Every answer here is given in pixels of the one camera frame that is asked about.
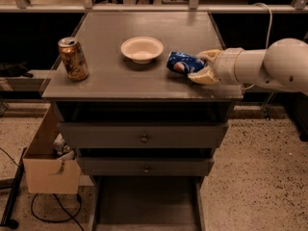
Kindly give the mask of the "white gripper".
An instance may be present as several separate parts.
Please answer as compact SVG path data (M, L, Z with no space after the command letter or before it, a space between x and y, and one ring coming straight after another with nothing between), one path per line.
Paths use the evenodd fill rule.
M200 85L213 85L218 81L224 85L238 85L239 81L235 75L235 66L237 58L243 51L242 48L202 51L196 57L207 63L214 63L214 70L210 66L206 66L198 72L190 73L188 78Z

